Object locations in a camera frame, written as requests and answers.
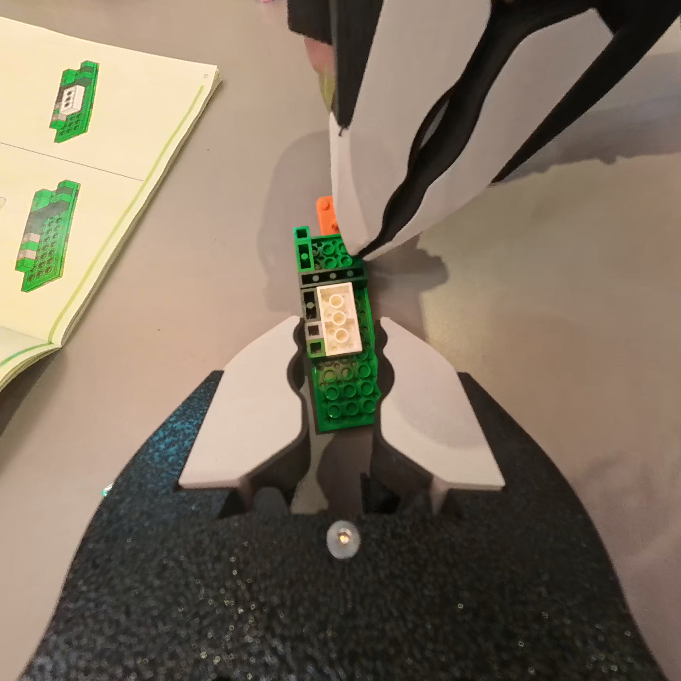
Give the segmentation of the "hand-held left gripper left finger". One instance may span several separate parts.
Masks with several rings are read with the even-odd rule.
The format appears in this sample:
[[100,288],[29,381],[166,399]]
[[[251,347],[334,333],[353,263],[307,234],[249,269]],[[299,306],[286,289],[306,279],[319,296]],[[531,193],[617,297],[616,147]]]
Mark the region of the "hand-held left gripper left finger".
[[182,489],[229,489],[246,509],[260,489],[290,505],[311,464],[302,319],[290,316],[225,366],[179,477]]

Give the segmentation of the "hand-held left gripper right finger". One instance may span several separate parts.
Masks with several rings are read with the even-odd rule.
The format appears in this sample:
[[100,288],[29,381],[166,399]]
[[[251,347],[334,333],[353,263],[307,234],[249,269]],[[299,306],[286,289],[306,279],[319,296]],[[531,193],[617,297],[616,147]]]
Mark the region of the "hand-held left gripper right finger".
[[500,492],[505,479],[455,368],[388,317],[377,322],[381,397],[372,427],[372,503],[425,496],[435,514],[452,491]]

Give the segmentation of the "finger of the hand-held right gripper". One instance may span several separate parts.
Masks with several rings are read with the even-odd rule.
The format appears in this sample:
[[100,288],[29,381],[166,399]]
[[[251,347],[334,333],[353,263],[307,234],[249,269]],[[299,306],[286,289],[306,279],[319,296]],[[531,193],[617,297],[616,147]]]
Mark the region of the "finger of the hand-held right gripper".
[[330,116],[332,196],[347,250],[375,259],[388,201],[413,142],[463,74],[488,26],[491,1],[383,1],[350,123]]
[[431,182],[409,220],[390,240],[373,247],[373,260],[429,229],[479,195],[540,126],[612,34],[596,10],[532,31],[504,64],[483,101],[463,151]]

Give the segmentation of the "green toy brick assembly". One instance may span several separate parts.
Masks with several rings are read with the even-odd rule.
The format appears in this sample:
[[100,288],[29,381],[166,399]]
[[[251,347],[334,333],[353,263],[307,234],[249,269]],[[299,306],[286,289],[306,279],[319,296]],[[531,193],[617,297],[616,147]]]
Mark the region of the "green toy brick assembly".
[[363,261],[339,235],[293,231],[318,432],[370,426],[381,392]]

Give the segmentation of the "orange toy brick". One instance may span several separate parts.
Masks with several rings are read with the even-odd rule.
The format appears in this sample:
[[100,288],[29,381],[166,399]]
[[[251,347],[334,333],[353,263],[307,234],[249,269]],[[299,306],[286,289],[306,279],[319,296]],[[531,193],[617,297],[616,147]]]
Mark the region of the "orange toy brick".
[[334,200],[331,195],[320,197],[316,203],[317,217],[320,234],[322,236],[335,236],[340,234]]

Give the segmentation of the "brick instruction booklet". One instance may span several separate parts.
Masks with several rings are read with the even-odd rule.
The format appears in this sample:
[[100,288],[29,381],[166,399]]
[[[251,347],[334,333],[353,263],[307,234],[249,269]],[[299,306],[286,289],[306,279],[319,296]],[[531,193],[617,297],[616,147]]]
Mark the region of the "brick instruction booklet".
[[1,388],[64,346],[219,81],[1,18]]

